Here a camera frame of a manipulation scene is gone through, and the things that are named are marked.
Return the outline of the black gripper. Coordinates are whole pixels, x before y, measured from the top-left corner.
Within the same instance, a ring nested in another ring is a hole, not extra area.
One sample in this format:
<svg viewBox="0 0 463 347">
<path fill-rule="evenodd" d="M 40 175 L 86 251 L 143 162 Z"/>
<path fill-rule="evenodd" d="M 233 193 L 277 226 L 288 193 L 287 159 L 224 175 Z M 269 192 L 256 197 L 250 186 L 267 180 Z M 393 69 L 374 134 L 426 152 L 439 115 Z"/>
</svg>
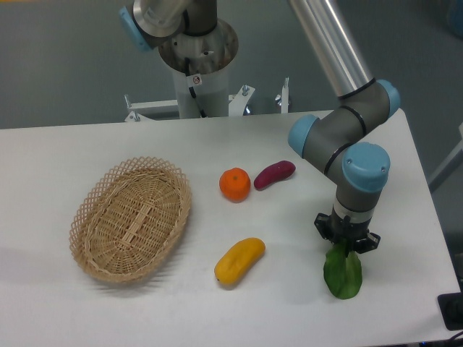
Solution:
<svg viewBox="0 0 463 347">
<path fill-rule="evenodd" d="M 370 221 L 353 223 L 350 219 L 343 219 L 336 213 L 326 215 L 318 213 L 314 225 L 320 236 L 333 243 L 342 239 L 353 241 L 352 249 L 356 253 L 371 252 L 378 248 L 381 237 L 378 234 L 368 232 Z"/>
</svg>

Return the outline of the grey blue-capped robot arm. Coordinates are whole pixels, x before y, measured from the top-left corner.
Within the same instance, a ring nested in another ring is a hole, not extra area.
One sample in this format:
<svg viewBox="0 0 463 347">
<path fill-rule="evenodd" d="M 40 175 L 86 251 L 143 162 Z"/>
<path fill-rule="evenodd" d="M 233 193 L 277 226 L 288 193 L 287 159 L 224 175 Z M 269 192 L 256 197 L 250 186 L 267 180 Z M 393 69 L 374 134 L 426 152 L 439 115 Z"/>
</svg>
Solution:
<svg viewBox="0 0 463 347">
<path fill-rule="evenodd" d="M 329 115 L 297 120 L 289 146 L 336 185 L 330 214 L 319 214 L 315 227 L 348 252 L 376 249 L 380 237 L 369 230 L 388 180 L 390 158 L 365 136 L 385 123 L 400 106 L 397 89 L 377 80 L 351 39 L 333 1 L 291 1 L 340 105 Z M 225 84 L 202 90 L 236 56 L 235 31 L 217 15 L 215 1 L 132 1 L 119 10 L 129 38 L 141 51 L 157 49 L 182 82 L 177 89 L 183 118 L 228 116 Z"/>
</svg>

